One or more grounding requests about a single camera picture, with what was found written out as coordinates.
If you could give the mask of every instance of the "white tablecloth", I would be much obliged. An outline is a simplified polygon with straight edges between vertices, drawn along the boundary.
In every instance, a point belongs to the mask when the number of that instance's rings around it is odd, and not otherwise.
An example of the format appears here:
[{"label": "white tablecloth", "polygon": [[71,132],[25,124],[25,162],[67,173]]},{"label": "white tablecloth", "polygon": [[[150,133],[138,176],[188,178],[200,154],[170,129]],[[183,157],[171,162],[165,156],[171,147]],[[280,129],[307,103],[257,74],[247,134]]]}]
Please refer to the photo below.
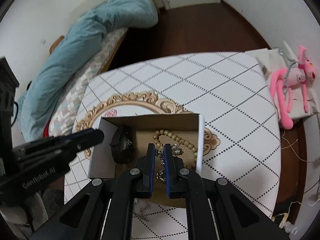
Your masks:
[{"label": "white tablecloth", "polygon": [[[129,65],[95,77],[86,90],[75,126],[113,94],[152,90],[186,111],[201,113],[220,145],[203,158],[202,177],[227,178],[271,217],[281,170],[279,126],[258,62],[236,52],[196,53]],[[117,115],[147,114],[138,106]],[[88,182],[89,160],[81,152],[65,176],[65,202]],[[186,239],[185,209],[150,204],[150,222],[133,220],[132,239]]]}]

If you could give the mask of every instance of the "cardboard box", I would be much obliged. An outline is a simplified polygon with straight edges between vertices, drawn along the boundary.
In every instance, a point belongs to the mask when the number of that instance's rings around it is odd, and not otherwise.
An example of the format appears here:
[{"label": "cardboard box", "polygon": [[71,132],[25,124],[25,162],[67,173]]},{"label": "cardboard box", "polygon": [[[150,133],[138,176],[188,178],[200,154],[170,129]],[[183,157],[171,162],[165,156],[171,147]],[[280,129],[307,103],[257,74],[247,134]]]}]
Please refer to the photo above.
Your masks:
[{"label": "cardboard box", "polygon": [[[130,126],[133,133],[133,145],[136,149],[136,157],[129,164],[116,164],[111,155],[111,139],[119,126]],[[149,143],[153,143],[153,136],[156,130],[164,129],[178,135],[181,138],[197,145],[198,156],[196,162],[196,172],[201,175],[203,144],[204,144],[204,117],[201,114],[148,114],[138,116],[122,117],[102,117],[99,129],[104,132],[103,142],[95,146],[92,150],[89,177],[90,179],[117,178],[122,172],[135,166],[139,157],[145,156]],[[177,143],[168,136],[162,135],[159,138],[162,144]],[[194,165],[193,152],[185,146],[181,146],[183,154],[179,157],[183,159],[185,166]],[[184,200],[170,200],[166,197],[166,186],[156,178],[156,173],[163,169],[160,158],[156,157],[154,192],[152,202],[185,207]]]}]

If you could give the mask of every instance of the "gold ornate frame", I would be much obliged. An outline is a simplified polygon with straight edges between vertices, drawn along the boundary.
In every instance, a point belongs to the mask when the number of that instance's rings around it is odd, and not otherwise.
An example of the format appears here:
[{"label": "gold ornate frame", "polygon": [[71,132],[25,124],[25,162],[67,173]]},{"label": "gold ornate frame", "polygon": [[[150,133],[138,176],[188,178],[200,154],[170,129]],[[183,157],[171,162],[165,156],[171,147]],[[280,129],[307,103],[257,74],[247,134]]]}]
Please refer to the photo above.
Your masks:
[{"label": "gold ornate frame", "polygon": [[[92,110],[88,111],[84,119],[78,122],[76,131],[91,128],[94,121],[105,111],[115,106],[134,105],[149,109],[155,114],[181,114],[192,113],[186,111],[183,105],[178,105],[175,101],[168,98],[159,98],[154,91],[130,92],[126,94],[114,94],[106,101],[102,101]],[[204,155],[214,150],[220,144],[220,139],[212,134],[207,128],[204,129]],[[87,159],[90,158],[91,150],[84,150]]]}]

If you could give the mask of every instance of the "silver chain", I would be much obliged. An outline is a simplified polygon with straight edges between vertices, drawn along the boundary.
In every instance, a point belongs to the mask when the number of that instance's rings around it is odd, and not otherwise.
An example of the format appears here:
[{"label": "silver chain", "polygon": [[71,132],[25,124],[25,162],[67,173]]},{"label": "silver chain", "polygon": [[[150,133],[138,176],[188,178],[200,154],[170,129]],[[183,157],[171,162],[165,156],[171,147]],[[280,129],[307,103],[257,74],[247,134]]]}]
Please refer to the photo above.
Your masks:
[{"label": "silver chain", "polygon": [[[175,143],[175,144],[171,145],[171,150],[172,150],[173,155],[178,156],[178,155],[183,154],[183,150],[179,146],[180,146],[180,143],[179,144]],[[164,154],[163,154],[163,150],[161,150],[160,147],[156,152],[156,156],[160,158],[161,166],[164,166]],[[165,183],[164,169],[157,172],[156,178]]]},{"label": "silver chain", "polygon": [[[134,204],[138,203],[138,199],[134,199]],[[150,205],[148,202],[145,202],[146,203],[145,207],[142,207],[140,208],[140,212],[139,213],[136,213],[134,212],[135,216],[141,220],[144,220],[146,222],[150,222],[150,219],[143,213],[145,210],[149,209]]]},{"label": "silver chain", "polygon": [[289,73],[290,73],[290,70],[291,68],[293,67],[294,64],[298,63],[298,61],[296,61],[295,59],[293,58],[290,58],[284,51],[283,49],[280,49],[278,47],[274,47],[274,49],[278,49],[278,53],[280,56],[282,56],[284,59],[286,59],[287,61],[291,62],[289,65],[287,64],[286,61],[284,61],[284,63],[286,64],[288,70],[284,76],[284,87],[283,87],[283,94],[284,95],[287,95],[287,92],[288,92],[288,84],[287,84],[287,78],[289,76]]}]

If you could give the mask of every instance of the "pink panther plush toy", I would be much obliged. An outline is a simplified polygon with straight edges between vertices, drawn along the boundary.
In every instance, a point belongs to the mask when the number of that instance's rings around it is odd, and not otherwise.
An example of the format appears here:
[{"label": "pink panther plush toy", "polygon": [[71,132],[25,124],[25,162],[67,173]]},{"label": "pink panther plush toy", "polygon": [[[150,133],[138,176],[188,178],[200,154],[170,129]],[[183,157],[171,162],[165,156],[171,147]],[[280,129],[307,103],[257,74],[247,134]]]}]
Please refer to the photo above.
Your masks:
[{"label": "pink panther plush toy", "polygon": [[[303,97],[303,107],[305,113],[308,113],[308,98],[307,98],[307,80],[313,81],[316,77],[315,70],[310,63],[309,59],[305,55],[306,49],[299,45],[299,57],[298,57],[298,68],[291,68],[287,79],[285,80],[285,75],[287,73],[287,68],[281,68],[271,75],[270,82],[270,93],[271,98],[274,100],[275,93],[277,91],[281,123],[284,129],[290,130],[293,127],[293,121],[288,116],[292,107],[292,89],[291,87],[301,83],[302,85],[302,97]],[[288,105],[285,105],[283,87],[284,81],[286,81],[286,86],[288,87],[289,100]]]}]

